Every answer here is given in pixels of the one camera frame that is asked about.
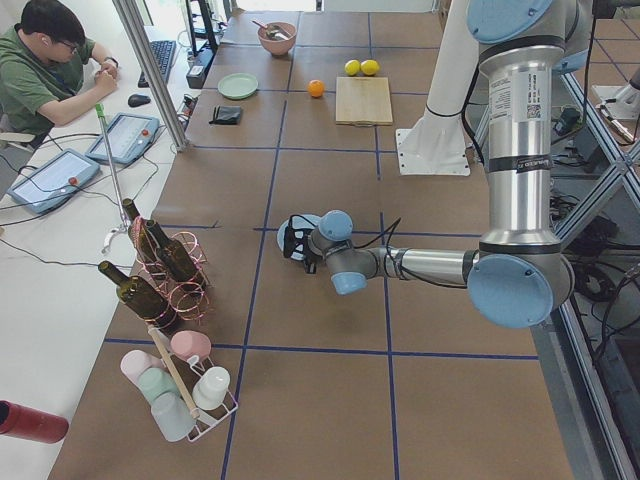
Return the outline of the light blue plate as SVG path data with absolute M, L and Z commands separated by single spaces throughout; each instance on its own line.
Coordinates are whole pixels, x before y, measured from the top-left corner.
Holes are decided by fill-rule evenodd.
M 281 224 L 276 241 L 285 258 L 301 261 L 307 269 L 321 259 L 309 246 L 309 236 L 319 220 L 315 214 L 292 214 Z

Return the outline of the orange fruit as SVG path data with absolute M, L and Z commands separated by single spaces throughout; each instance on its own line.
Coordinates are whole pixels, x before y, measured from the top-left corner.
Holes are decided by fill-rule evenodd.
M 307 92 L 312 98 L 321 98 L 325 92 L 325 84 L 321 80 L 311 80 L 307 84 Z

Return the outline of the middle brown wine bottle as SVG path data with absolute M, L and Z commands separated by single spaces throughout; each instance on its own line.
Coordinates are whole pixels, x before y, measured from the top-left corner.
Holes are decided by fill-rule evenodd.
M 201 284 L 203 282 L 201 272 L 183 244 L 177 239 L 169 237 L 160 224 L 153 219 L 146 220 L 145 226 L 157 243 L 157 257 L 166 266 L 172 279 L 179 283 L 193 282 Z

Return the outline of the pink cup upper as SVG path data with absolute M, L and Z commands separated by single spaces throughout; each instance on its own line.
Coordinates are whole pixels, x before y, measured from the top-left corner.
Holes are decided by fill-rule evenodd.
M 210 355 L 212 349 L 209 337 L 194 330 L 175 333 L 170 340 L 170 345 L 172 352 L 184 361 L 193 356 L 202 360 Z

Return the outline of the white cup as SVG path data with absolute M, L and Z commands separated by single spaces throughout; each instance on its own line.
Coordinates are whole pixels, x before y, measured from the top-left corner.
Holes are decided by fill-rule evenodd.
M 209 368 L 195 384 L 192 397 L 202 410 L 214 410 L 225 399 L 230 384 L 229 372 L 221 367 Z

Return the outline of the black folded cloth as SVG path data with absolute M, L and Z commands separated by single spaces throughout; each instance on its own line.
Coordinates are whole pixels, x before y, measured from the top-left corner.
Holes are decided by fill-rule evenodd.
M 238 106 L 217 105 L 213 108 L 210 125 L 238 125 L 241 122 L 243 109 Z

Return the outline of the mint green cup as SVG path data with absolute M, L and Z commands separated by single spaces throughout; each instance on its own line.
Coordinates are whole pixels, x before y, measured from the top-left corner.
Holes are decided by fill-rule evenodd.
M 138 377 L 136 386 L 149 404 L 152 404 L 164 393 L 172 392 L 180 395 L 179 389 L 171 375 L 157 367 L 151 367 L 145 370 Z

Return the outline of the right yellow lemon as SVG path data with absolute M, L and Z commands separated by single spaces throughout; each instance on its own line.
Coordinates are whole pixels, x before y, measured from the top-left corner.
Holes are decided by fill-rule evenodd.
M 376 60 L 367 59 L 360 63 L 360 71 L 365 76 L 375 76 L 380 71 L 380 65 Z

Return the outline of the pale pink cup left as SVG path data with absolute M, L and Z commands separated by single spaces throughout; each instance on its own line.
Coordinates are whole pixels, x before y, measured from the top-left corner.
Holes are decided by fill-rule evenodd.
M 139 377 L 150 368 L 165 370 L 163 361 L 145 351 L 131 350 L 120 361 L 120 370 L 134 385 L 138 385 Z

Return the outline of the far blue teach pendant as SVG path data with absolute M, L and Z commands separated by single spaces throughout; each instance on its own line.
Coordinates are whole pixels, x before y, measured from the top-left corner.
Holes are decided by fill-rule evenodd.
M 100 119 L 100 123 L 105 125 L 111 159 L 119 165 L 130 165 L 140 158 L 160 127 L 158 118 L 131 113 L 118 113 L 110 122 Z

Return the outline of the black computer mouse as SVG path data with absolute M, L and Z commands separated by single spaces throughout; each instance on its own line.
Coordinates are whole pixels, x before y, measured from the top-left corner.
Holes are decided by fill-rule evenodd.
M 143 94 L 132 94 L 127 99 L 130 108 L 138 108 L 151 102 L 151 98 Z

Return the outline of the seated man green shirt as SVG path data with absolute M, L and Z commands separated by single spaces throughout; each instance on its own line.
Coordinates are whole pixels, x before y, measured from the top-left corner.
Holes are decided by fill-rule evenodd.
M 59 1 L 29 1 L 1 36 L 1 116 L 38 145 L 117 89 L 119 62 Z

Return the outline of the red cylinder bottle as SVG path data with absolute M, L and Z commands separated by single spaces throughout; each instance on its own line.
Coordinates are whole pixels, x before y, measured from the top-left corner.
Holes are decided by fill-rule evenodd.
M 46 444 L 62 440 L 69 429 L 66 418 L 41 410 L 1 401 L 1 434 Z

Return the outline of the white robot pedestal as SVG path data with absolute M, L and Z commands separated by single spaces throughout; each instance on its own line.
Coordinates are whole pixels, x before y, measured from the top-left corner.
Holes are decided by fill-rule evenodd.
M 468 0 L 450 5 L 424 113 L 410 129 L 396 131 L 403 176 L 468 176 L 463 129 L 465 99 L 479 58 L 467 25 Z

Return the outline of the aluminium frame post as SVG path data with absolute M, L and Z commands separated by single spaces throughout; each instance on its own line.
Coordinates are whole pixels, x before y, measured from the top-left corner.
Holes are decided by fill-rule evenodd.
M 164 121 L 172 143 L 177 152 L 183 152 L 189 145 L 184 128 L 174 110 L 171 95 L 162 78 L 150 42 L 147 37 L 141 14 L 133 0 L 113 0 L 116 12 L 129 38 L 134 54 L 149 83 L 151 93 L 155 99 L 161 117 Z

